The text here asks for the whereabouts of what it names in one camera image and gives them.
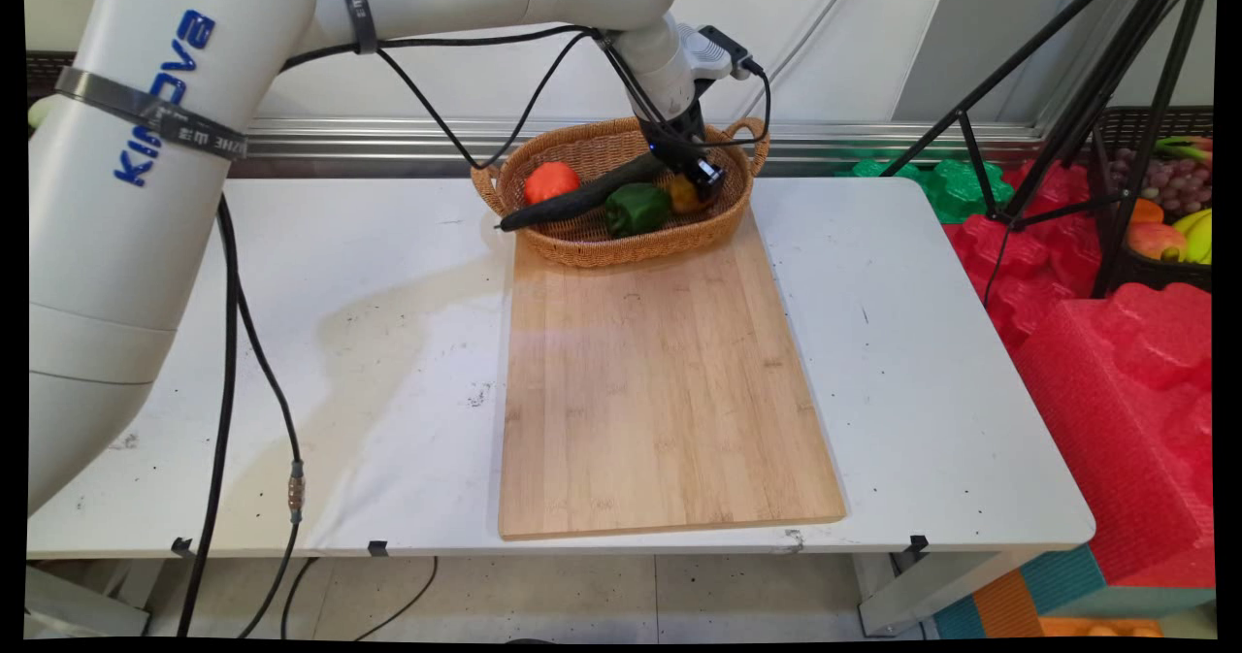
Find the bamboo cutting board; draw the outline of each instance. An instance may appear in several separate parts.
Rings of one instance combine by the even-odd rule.
[[[518,238],[501,536],[845,516],[768,256],[728,242],[569,268]]]

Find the fruit basket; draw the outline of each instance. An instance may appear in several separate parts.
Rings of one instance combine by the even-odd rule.
[[[763,122],[743,118],[727,130],[707,127],[707,140],[730,140],[737,130],[746,128],[751,135],[763,132]],[[638,119],[621,118],[596,122],[592,125],[565,127],[528,140],[504,163],[502,170],[489,166],[487,171],[471,170],[474,190],[498,216],[523,207],[523,187],[527,176],[542,163],[568,163],[582,181],[594,180],[612,168],[630,161],[647,150],[647,140],[638,128]],[[702,247],[728,237],[740,223],[750,202],[754,176],[759,175],[768,158],[768,139],[754,148],[754,158],[746,158],[739,145],[710,149],[709,161],[724,168],[724,185],[720,196],[705,211],[697,215],[673,216],[652,233],[609,238],[604,210],[587,211],[573,220],[550,221],[545,225],[520,230],[520,237],[544,258],[573,264],[578,268],[595,268],[602,264],[635,263],[638,259],[660,258],[673,252]],[[666,187],[672,179],[669,171],[653,180],[657,187]]]
[[[1109,108],[1100,113],[1088,144],[1090,151],[1088,181],[1092,197],[1105,197],[1122,190],[1122,185],[1113,180],[1112,159],[1117,156],[1118,149],[1133,150],[1138,146],[1149,117],[1149,108]],[[1210,106],[1169,108],[1158,132],[1158,137],[1166,135],[1211,137],[1212,108]],[[1206,202],[1203,207],[1207,206],[1211,206],[1211,202]],[[1102,247],[1109,242],[1109,233],[1114,233],[1113,228],[1117,228],[1117,212],[1118,206],[1109,206],[1099,211],[1097,225],[1099,225]],[[1171,216],[1166,218],[1166,221],[1171,220]],[[1202,290],[1212,290],[1212,267],[1197,263],[1163,263],[1163,261],[1144,258],[1123,245],[1117,264],[1108,276],[1108,290],[1114,290],[1126,282],[1140,282],[1153,287],[1153,289],[1164,289],[1171,282],[1185,282]]]

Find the black cable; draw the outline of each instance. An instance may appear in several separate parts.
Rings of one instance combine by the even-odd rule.
[[[585,34],[587,37],[604,37],[604,34],[597,29],[589,29],[584,25],[560,25],[555,29],[543,29],[538,31],[528,31],[528,34],[510,34],[505,37],[471,37],[471,38],[426,38],[426,37],[412,37],[412,38],[390,38],[385,42],[380,42],[380,48],[396,48],[396,47],[491,47],[494,43],[515,43],[515,42],[533,42],[535,38],[543,37],[555,37],[558,34],[566,34],[566,31],[576,31],[576,34]]]
[[[616,71],[617,77],[621,77],[621,83],[625,83],[626,91],[630,91],[630,96],[633,96],[638,101],[640,109],[647,113],[647,118],[655,118],[653,123],[661,132],[666,135],[666,142],[669,144],[688,145],[692,149],[714,149],[723,148],[723,145],[745,145],[745,144],[759,144],[760,140],[768,137],[768,125],[771,123],[773,113],[773,99],[771,99],[771,83],[768,79],[768,73],[764,73],[763,66],[759,66],[754,60],[743,61],[744,68],[748,68],[750,73],[754,73],[764,82],[764,130],[759,135],[751,137],[751,139],[735,139],[735,140],[715,140],[715,142],[697,142],[697,140],[684,140],[682,137],[677,135],[677,132],[669,127],[668,119],[661,114],[656,103],[647,96],[647,91],[635,78],[633,70],[630,70],[626,60],[621,53],[616,51],[610,43],[604,46],[604,56],[607,57],[612,70]]]
[[[493,43],[514,43],[514,42],[532,42],[535,38],[543,37],[555,37],[558,34],[566,34],[566,31],[581,31],[581,34],[589,34],[591,37],[599,37],[600,31],[595,29],[587,29],[582,25],[560,25],[555,29],[545,29],[540,31],[532,31],[532,34],[512,34],[508,37],[474,37],[474,38],[389,38],[380,40],[380,48],[399,48],[399,47],[487,47],[493,46]],[[358,52],[358,43],[338,43],[335,47],[323,47],[315,48],[315,51],[307,51],[306,53],[298,53],[291,57],[291,60],[284,62],[281,68],[281,73],[289,68],[296,68],[296,66],[306,65],[307,61],[324,60],[328,56],[337,56],[337,53],[344,53],[347,51]]]
[[[411,606],[414,606],[414,603],[417,602],[420,597],[422,597],[422,593],[426,592],[428,587],[431,587],[431,582],[436,581],[436,571],[438,571],[438,570],[440,570],[440,556],[431,556],[431,577],[427,579],[427,583],[422,586],[422,590],[420,590],[419,593],[414,596],[414,600],[406,602],[405,607],[401,607],[400,610],[397,610],[395,615],[392,615],[391,617],[384,619],[383,622],[378,623],[376,626],[371,627],[370,631],[368,631],[363,636],[359,636],[354,641],[358,642],[358,641],[361,641],[361,639],[366,638],[368,636],[370,636],[370,634],[380,631],[381,628],[386,627],[389,623],[392,622],[392,619],[395,619],[395,618],[400,617],[401,615],[404,615],[405,611],[409,610]]]
[[[518,133],[522,132],[522,128],[527,123],[527,118],[530,117],[530,110],[534,108],[535,101],[539,99],[539,93],[543,92],[543,88],[548,84],[548,79],[551,78],[551,74],[555,73],[558,66],[560,66],[560,62],[563,62],[565,56],[568,56],[570,48],[573,48],[575,43],[580,42],[580,40],[585,37],[591,37],[591,34],[585,34],[585,31],[584,34],[578,34],[575,35],[574,38],[569,40],[569,43],[566,43],[564,48],[561,48],[559,56],[556,56],[556,60],[553,61],[553,65],[550,66],[550,68],[548,68],[548,72],[544,74],[544,78],[540,79],[539,87],[535,88],[534,94],[530,97],[530,101],[527,102],[527,109],[522,110],[522,118],[518,119],[518,125],[513,128],[513,133],[510,133],[509,139],[504,142],[504,145],[502,145],[502,148],[498,149],[492,158],[488,158],[487,161],[483,163],[474,161],[474,156],[471,156],[469,151],[466,150],[465,145],[462,145],[462,142],[457,139],[457,135],[455,135],[455,133],[450,130],[447,123],[445,123],[445,119],[440,117],[440,113],[436,113],[435,108],[432,108],[431,101],[427,101],[427,97],[424,96],[421,91],[419,91],[419,87],[415,84],[414,79],[411,79],[409,74],[405,73],[405,70],[401,68],[401,66],[395,60],[392,60],[392,57],[383,47],[379,48],[375,53],[378,57],[380,57],[380,60],[388,62],[388,65],[391,66],[394,71],[396,71],[397,77],[400,77],[402,82],[405,82],[405,86],[414,92],[414,96],[417,97],[419,102],[421,102],[424,108],[427,109],[427,113],[431,114],[431,119],[435,119],[435,123],[440,125],[440,130],[445,132],[445,135],[447,135],[448,140],[451,140],[452,144],[456,145],[458,153],[462,154],[462,158],[466,158],[466,163],[469,163],[469,165],[473,166],[474,170],[482,171],[483,168],[488,168],[492,165],[492,163],[496,163],[497,159],[501,159],[501,156],[503,156],[505,150],[509,150],[509,145],[512,145],[513,142],[518,139]]]
[[[237,634],[237,638],[246,638],[250,632],[255,631],[258,622],[262,621],[263,615],[267,613],[267,607],[272,603],[272,598],[276,597],[276,591],[281,587],[281,581],[284,580],[284,569],[289,566],[289,556],[293,554],[293,543],[298,539],[298,524],[293,521],[289,529],[289,543],[284,546],[284,556],[281,557],[281,567],[276,570],[276,579],[272,581],[272,587],[267,590],[267,597],[263,597],[263,603],[258,607],[258,612],[255,612],[255,617],[250,619],[245,629]]]
[[[293,605],[293,595],[298,591],[298,586],[302,585],[302,576],[307,575],[307,569],[310,564],[319,560],[319,556],[307,559],[306,564],[302,564],[302,569],[298,570],[297,577],[293,579],[293,585],[289,586],[289,593],[284,596],[284,612],[281,613],[281,641],[288,639],[289,629],[289,607]]]
[[[1001,251],[996,254],[996,267],[992,268],[991,276],[987,278],[987,287],[984,287],[984,309],[987,309],[987,299],[992,294],[992,283],[996,282],[996,273],[1001,272],[1001,258],[1005,256],[1005,245],[1009,242],[1009,233],[1013,232],[1013,221],[1010,221],[1005,227],[1005,237],[1001,238]]]
[[[229,206],[220,199],[216,212],[220,236],[225,246],[225,384],[220,400],[220,427],[216,431],[216,453],[211,463],[211,485],[207,489],[207,510],[202,518],[202,536],[199,552],[194,556],[190,570],[190,582],[181,603],[181,619],[176,626],[176,636],[184,638],[190,632],[194,618],[194,605],[199,600],[199,586],[202,583],[202,571],[207,565],[207,552],[211,551],[211,535],[216,530],[216,511],[220,507],[220,489],[224,485],[225,458],[229,449],[229,428],[232,423],[233,391],[237,380],[237,250],[233,241],[232,218]]]
[[[221,205],[225,205],[225,197],[220,196]],[[233,245],[233,251],[236,252],[237,246]],[[246,326],[246,338],[250,339],[250,346],[255,350],[255,360],[258,361],[258,366],[263,370],[265,377],[267,377],[267,385],[272,387],[272,394],[276,395],[276,402],[281,405],[281,415],[284,416],[284,430],[289,436],[289,449],[293,451],[293,461],[302,461],[302,448],[298,446],[298,431],[293,428],[293,413],[289,411],[289,402],[284,399],[284,391],[281,389],[281,384],[276,380],[276,374],[272,371],[272,366],[267,364],[267,355],[263,353],[263,345],[258,340],[258,331],[255,330],[255,320],[250,318],[250,305],[246,304],[246,292],[241,287],[241,274],[237,273],[237,309],[241,313],[241,322]]]
[[[405,73],[405,70],[402,70],[401,66],[395,60],[392,60],[392,57],[385,51],[385,48],[395,48],[395,47],[483,47],[483,46],[492,46],[492,43],[530,42],[530,40],[534,38],[553,37],[553,35],[564,34],[565,31],[578,31],[578,35],[575,35],[575,37],[571,38],[569,43],[566,43],[566,46],[563,48],[559,56],[556,56],[556,58],[553,61],[550,68],[548,68],[548,72],[544,74],[544,78],[540,79],[539,86],[537,86],[533,96],[530,97],[530,101],[527,104],[527,108],[522,113],[522,118],[518,119],[518,123],[514,127],[513,133],[510,133],[509,139],[504,142],[504,145],[502,145],[501,150],[497,150],[497,153],[493,154],[493,156],[489,158],[488,161],[484,161],[482,165],[474,161],[474,158],[472,158],[469,151],[466,150],[465,145],[461,144],[461,140],[457,139],[457,135],[455,135],[455,133],[450,130],[447,123],[445,123],[443,118],[440,117],[440,113],[436,113],[436,109],[432,108],[431,102],[426,99],[426,96],[422,96],[421,91],[419,91],[414,79],[411,79],[409,74]],[[466,161],[469,163],[471,166],[474,166],[476,170],[483,170],[483,168],[491,166],[492,163],[496,163],[497,159],[503,156],[505,150],[510,148],[513,142],[517,139],[518,133],[520,133],[522,128],[525,125],[527,118],[530,117],[530,110],[534,108],[535,101],[539,99],[539,93],[543,92],[543,88],[546,86],[548,79],[550,79],[551,74],[554,74],[556,68],[559,68],[560,62],[563,62],[565,56],[568,56],[570,48],[573,48],[575,43],[580,42],[580,40],[585,37],[592,37],[599,40],[604,38],[604,34],[597,29],[586,29],[586,26],[581,25],[563,25],[558,26],[558,29],[545,29],[540,31],[534,31],[533,34],[508,35],[508,37],[399,38],[399,40],[388,40],[386,42],[379,42],[379,48],[376,53],[378,56],[381,57],[381,60],[384,60],[385,62],[388,62],[389,66],[391,66],[391,68],[395,71],[395,73],[399,74],[402,82],[406,83],[410,91],[415,93],[415,96],[421,102],[424,108],[427,109],[427,113],[431,114],[431,118],[435,119],[435,123],[437,123],[441,130],[445,132],[445,135],[448,137],[448,140],[451,140],[452,144],[456,145],[458,153],[462,154],[462,158],[466,158]],[[340,46],[335,47],[324,47],[324,48],[318,48],[318,51],[308,51],[306,53],[299,53],[298,56],[293,56],[291,57],[291,60],[286,61],[281,71],[283,72],[289,68],[296,68],[296,66],[306,65],[306,62],[312,60],[324,60],[324,57],[335,56],[335,53],[343,53],[345,51],[356,52],[358,43],[340,43]],[[754,61],[748,61],[746,68],[749,68],[751,73],[758,74],[758,77],[763,79],[764,83],[764,101],[765,101],[764,130],[759,135],[751,137],[751,139],[720,140],[720,142],[688,142],[681,139],[679,135],[676,135],[676,132],[672,130],[672,128],[668,125],[667,119],[662,117],[660,109],[656,108],[656,104],[653,104],[651,97],[647,96],[645,88],[640,84],[637,78],[635,78],[633,71],[630,70],[630,66],[627,65],[625,58],[620,53],[614,51],[612,46],[609,46],[609,43],[605,43],[604,52],[605,56],[607,56],[610,65],[612,65],[612,68],[617,71],[617,77],[621,78],[623,86],[627,88],[627,91],[630,91],[631,96],[633,96],[635,99],[640,102],[641,108],[643,108],[647,112],[648,118],[657,119],[656,125],[661,128],[661,132],[664,133],[667,140],[671,142],[671,144],[691,145],[691,148],[697,148],[697,149],[710,149],[710,148],[718,148],[718,145],[719,148],[723,148],[723,145],[758,144],[758,142],[766,139],[768,125],[771,119],[771,86],[766,77],[766,73],[764,73],[764,70],[760,68],[759,65],[755,65]],[[297,431],[293,427],[293,418],[289,411],[288,401],[286,400],[284,392],[282,391],[279,384],[276,380],[276,375],[273,374],[271,365],[268,365],[267,363],[267,358],[262,350],[262,344],[258,340],[257,330],[255,330],[255,323],[250,313],[250,307],[245,299],[245,292],[242,290],[241,287],[241,278],[237,273],[237,250],[236,250],[236,238],[232,228],[232,218],[229,212],[229,206],[224,196],[221,196],[220,199],[217,218],[220,223],[221,241],[224,242],[225,247],[225,263],[227,273],[226,276],[227,282],[225,288],[226,289],[225,385],[224,385],[224,397],[220,408],[220,428],[217,432],[219,437],[216,442],[216,453],[212,462],[211,487],[207,493],[207,510],[206,515],[204,516],[202,536],[201,536],[201,543],[199,545],[199,552],[195,556],[194,569],[190,572],[190,582],[189,586],[186,587],[185,601],[181,607],[181,619],[178,624],[179,637],[185,637],[189,633],[190,621],[194,617],[194,606],[197,601],[199,586],[201,585],[202,581],[202,571],[206,565],[207,552],[210,551],[211,547],[211,536],[215,530],[216,514],[220,504],[220,490],[224,480],[224,466],[229,444],[229,428],[232,420],[232,402],[236,389],[238,313],[241,314],[241,318],[243,320],[246,334],[251,343],[251,348],[255,350],[255,358],[256,360],[258,360],[260,366],[262,366],[263,375],[266,375],[267,382],[272,387],[272,392],[274,392],[277,402],[279,402],[281,413],[283,415],[284,418],[284,427],[289,436],[289,446],[293,451],[294,466],[299,466],[302,462],[302,453],[301,448],[298,447]],[[261,622],[263,615],[267,612],[267,608],[271,605],[271,601],[274,597],[276,591],[279,588],[279,583],[284,577],[284,570],[288,567],[288,561],[293,551],[293,545],[297,540],[297,534],[298,534],[298,523],[293,521],[292,529],[289,530],[288,544],[284,547],[284,555],[281,559],[281,565],[277,570],[276,579],[273,580],[271,588],[267,591],[267,596],[263,598],[261,608],[255,615],[250,624],[245,627],[238,638],[247,637],[253,631],[253,627],[256,627],[258,622]],[[298,582],[301,582],[302,576],[306,574],[306,570],[314,561],[315,559],[307,560],[307,564],[302,565],[302,570],[298,572],[293,587],[289,590],[289,596],[286,600],[284,605],[284,613],[283,617],[281,618],[281,638],[284,638],[286,634],[288,610],[293,601],[293,593],[297,591]],[[431,582],[435,581],[438,566],[440,566],[438,557],[433,557],[431,577],[427,579],[427,583],[422,587],[422,590],[419,591],[417,595],[415,595],[414,600],[409,601],[409,603],[406,603],[406,606],[399,610],[395,615],[386,618],[385,622],[371,628],[363,636],[358,637],[355,641],[361,641],[363,638],[366,638],[368,636],[379,631],[381,627],[386,626],[389,622],[401,616],[401,613],[404,613],[415,602],[417,602],[419,598],[422,597],[422,593],[426,592],[428,587],[431,587]]]
[[[518,128],[515,128],[513,135],[509,137],[509,142],[507,142],[504,149],[501,149],[499,153],[496,154],[496,156],[489,159],[489,161],[483,163],[482,165],[479,165],[479,163],[476,163],[474,158],[472,158],[471,154],[467,153],[466,148],[463,148],[461,142],[457,140],[457,135],[453,135],[452,130],[450,130],[446,123],[443,123],[443,119],[440,118],[440,114],[436,113],[435,108],[432,108],[431,102],[426,99],[426,96],[422,96],[422,92],[419,91],[416,86],[414,86],[414,82],[407,77],[405,71],[399,70],[392,57],[383,52],[385,51],[385,48],[399,48],[399,47],[487,47],[487,46],[496,46],[496,43],[532,42],[532,40],[535,38],[554,37],[554,35],[566,34],[566,31],[578,31],[579,36],[574,37],[571,42],[569,42],[569,46],[566,46],[566,48],[561,52],[561,56],[558,57],[558,60],[554,62],[551,68],[545,74],[544,79],[540,82],[534,96],[532,97],[530,104],[527,106],[527,109],[523,113],[523,119],[520,119],[520,122],[518,123]],[[379,50],[376,51],[376,53],[379,53],[381,60],[385,60],[388,65],[391,66],[391,68],[397,71],[402,82],[405,82],[406,86],[410,88],[410,91],[415,93],[415,96],[421,102],[424,108],[427,109],[427,113],[431,114],[431,118],[433,118],[437,125],[441,128],[441,132],[445,132],[445,135],[448,137],[448,140],[451,140],[452,144],[456,145],[458,153],[462,154],[462,158],[466,158],[466,161],[469,163],[471,166],[474,166],[476,170],[483,170],[483,168],[491,166],[492,163],[496,163],[497,159],[502,156],[504,150],[513,144],[514,139],[520,132],[520,127],[524,125],[525,118],[534,108],[534,101],[543,91],[543,87],[545,86],[548,78],[551,77],[553,71],[555,70],[556,66],[559,66],[560,60],[563,60],[564,55],[568,53],[569,48],[571,48],[574,43],[578,43],[578,41],[581,37],[592,37],[595,40],[606,38],[602,31],[599,29],[587,29],[587,26],[582,25],[560,25],[555,26],[555,29],[533,31],[533,34],[507,35],[507,37],[474,37],[474,38],[417,38],[416,37],[416,38],[381,40],[381,42],[379,42]],[[660,109],[656,108],[655,102],[652,102],[651,97],[647,96],[647,92],[642,87],[642,83],[640,83],[638,79],[635,78],[633,71],[630,70],[630,65],[627,65],[625,58],[611,46],[611,43],[604,43],[604,46],[601,47],[604,51],[604,56],[607,57],[610,65],[612,65],[612,70],[615,70],[617,77],[621,78],[621,83],[623,83],[626,91],[630,92],[630,96],[635,97],[635,101],[638,103],[640,109],[642,109],[643,113],[647,114],[647,118],[653,118],[655,125],[660,128],[660,130],[664,134],[664,140],[668,142],[669,144],[688,145],[688,148],[693,149],[714,149],[714,148],[724,148],[724,145],[759,144],[760,140],[766,139],[768,125],[769,122],[771,122],[771,86],[761,66],[755,65],[753,60],[745,61],[744,65],[745,68],[749,68],[751,71],[751,73],[758,74],[758,77],[764,83],[764,130],[758,137],[751,137],[751,139],[697,142],[697,140],[682,139],[682,137],[679,137],[677,132],[674,132],[673,128],[669,127],[668,119],[666,119],[664,115],[661,114]],[[356,52],[358,51],[356,43],[338,43],[338,46],[335,47],[324,47],[319,48],[319,51],[308,51],[306,53],[299,53],[298,56],[293,56],[292,60],[286,61],[282,71],[296,68],[296,66],[304,65],[304,62],[307,61],[323,60],[323,57],[335,56],[335,53],[343,53],[347,51]]]
[[[302,564],[302,569],[298,570],[297,577],[293,579],[293,585],[289,587],[289,593],[284,598],[284,613],[281,615],[281,641],[286,641],[288,638],[289,607],[293,605],[293,596],[297,595],[297,592],[298,592],[298,585],[302,583],[302,576],[306,575],[307,569],[310,567],[310,564],[314,564],[318,560],[319,560],[318,557],[315,557],[315,559],[308,559],[306,564]],[[422,586],[422,590],[420,590],[419,593],[414,596],[414,600],[410,600],[409,602],[406,602],[405,606],[401,607],[400,610],[397,610],[395,615],[392,615],[391,617],[384,619],[383,622],[378,623],[376,626],[371,627],[366,633],[364,633],[363,636],[359,636],[354,641],[358,642],[358,641],[361,641],[361,639],[366,638],[368,636],[370,636],[370,634],[380,631],[381,628],[386,627],[388,624],[390,624],[392,622],[392,619],[395,619],[395,618],[400,617],[401,615],[404,615],[405,611],[409,610],[410,607],[412,607],[414,603],[417,602],[420,597],[422,597],[422,593],[426,592],[428,587],[431,587],[431,582],[436,581],[436,574],[438,571],[440,571],[440,556],[431,556],[431,577],[427,579],[427,582]]]

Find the metal band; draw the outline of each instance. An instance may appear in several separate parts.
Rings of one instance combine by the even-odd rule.
[[[371,17],[370,4],[366,0],[345,0],[345,7],[349,11],[349,21],[354,24],[358,52],[375,53],[380,46],[375,36],[375,20]]]
[[[211,153],[230,161],[246,156],[243,133],[231,130],[209,118],[201,118],[159,96],[134,91],[101,74],[66,66],[56,82],[56,92],[86,102],[92,108],[116,114],[117,118],[132,122],[134,125],[147,127],[160,139],[173,144]]]

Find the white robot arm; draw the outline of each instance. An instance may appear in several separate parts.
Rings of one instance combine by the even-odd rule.
[[[672,2],[369,0],[369,9],[378,38],[548,21],[607,30],[661,114],[702,130],[696,82],[746,71],[740,47],[722,52],[678,29]],[[286,60],[354,40],[345,0],[96,0],[75,68],[243,132]],[[631,104],[647,127],[652,118]],[[145,402],[230,160],[81,101],[58,102],[29,158],[32,514]]]

